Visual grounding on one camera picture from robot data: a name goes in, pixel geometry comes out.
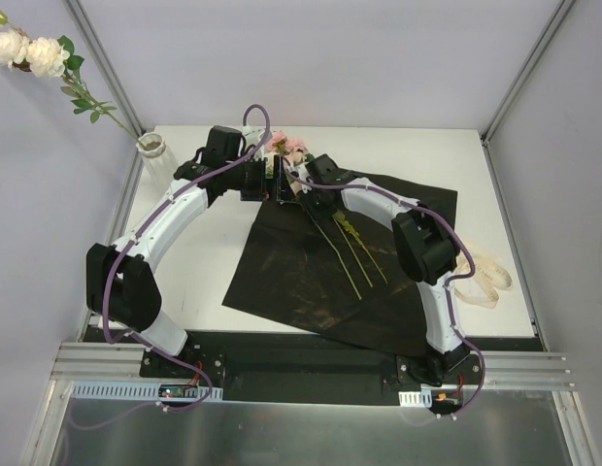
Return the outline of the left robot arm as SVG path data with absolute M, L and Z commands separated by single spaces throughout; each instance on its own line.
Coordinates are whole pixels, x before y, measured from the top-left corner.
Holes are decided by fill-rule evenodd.
M 111 244 L 94 244 L 86 254 L 87 307 L 105 324 L 118 323 L 138 342 L 163 353 L 161 364 L 173 377 L 193 371 L 194 345 L 164 311 L 154 273 L 167 250 L 220 195 L 261 183 L 259 157 L 271 138 L 269 127 L 213 127 L 206 145 L 173 171 L 148 213 Z

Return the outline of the pink and white flower bouquet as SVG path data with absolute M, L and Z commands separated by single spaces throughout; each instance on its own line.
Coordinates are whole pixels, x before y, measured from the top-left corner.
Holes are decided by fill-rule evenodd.
M 306 145 L 300 139 L 289 139 L 284 132 L 276 132 L 271 136 L 271 139 L 267 142 L 266 145 L 266 158 L 275 162 L 275 157 L 277 156 L 282 164 L 288 168 L 299 167 L 303 162 L 309 162 L 314 157 L 310 154 Z M 326 243 L 330 246 L 333 252 L 336 254 L 336 257 L 340 263 L 342 270 L 344 271 L 351 288 L 356 296 L 356 298 L 361 301 L 362 295 L 351 275 L 351 271 L 349 270 L 346 262 L 344 260 L 343 255 L 340 250 L 336 247 L 335 243 L 332 239 L 327 235 L 325 230 L 318 224 L 318 221 L 310 216 L 312 223 L 315 228 L 318 230 L 322 238 L 326 241 Z M 373 288 L 374 283 L 370 279 L 370 276 L 365 268 L 365 266 L 361 263 L 361 260 L 356 252 L 356 249 L 352 245 L 351 240 L 354 240 L 358 246 L 364 251 L 367 255 L 371 263 L 374 265 L 376 270 L 379 272 L 382 277 L 384 283 L 387 283 L 387 277 L 383 272 L 382 268 L 379 266 L 378 262 L 370 252 L 370 250 L 364 244 L 359 232 L 354 228 L 354 226 L 349 222 L 349 219 L 346 217 L 343 211 L 337 210 L 335 214 L 331 216 L 333 223 L 336 225 L 337 230 L 340 232 L 343 237 L 345 244 L 348 246 L 350 253 L 355 260 L 355 263 L 362 273 L 367 284 Z

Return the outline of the white peony flower stem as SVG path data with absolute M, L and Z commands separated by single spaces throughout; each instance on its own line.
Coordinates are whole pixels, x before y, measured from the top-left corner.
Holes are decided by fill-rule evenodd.
M 93 96 L 81 75 L 84 58 L 75 52 L 71 39 L 65 35 L 32 39 L 2 10 L 0 29 L 0 66 L 39 79 L 60 80 L 60 90 L 70 98 L 75 115 L 89 115 L 91 123 L 106 117 L 127 133 L 137 146 L 142 144 L 140 136 L 115 115 L 117 107 L 112 101 L 101 101 Z

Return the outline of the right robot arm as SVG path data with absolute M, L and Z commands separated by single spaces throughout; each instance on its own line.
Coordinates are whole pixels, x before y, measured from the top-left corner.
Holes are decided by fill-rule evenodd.
M 460 330 L 452 283 L 471 277 L 475 264 L 470 264 L 468 273 L 456 274 L 458 256 L 472 257 L 451 225 L 429 202 L 388 191 L 358 172 L 339 167 L 326 154 L 288 166 L 286 172 L 300 184 L 296 197 L 310 214 L 322 218 L 344 209 L 392 233 L 398 262 L 417 284 L 426 322 L 428 350 L 408 365 L 408 374 L 436 387 L 457 377 L 470 350 Z

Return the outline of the cream ribbon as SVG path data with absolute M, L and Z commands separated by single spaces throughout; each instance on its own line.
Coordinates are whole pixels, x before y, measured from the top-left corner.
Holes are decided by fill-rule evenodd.
M 471 278 L 456 282 L 455 296 L 468 305 L 494 309 L 500 301 L 500 292 L 512 289 L 513 279 L 497 254 L 471 242 L 465 242 L 465 246 L 476 271 Z

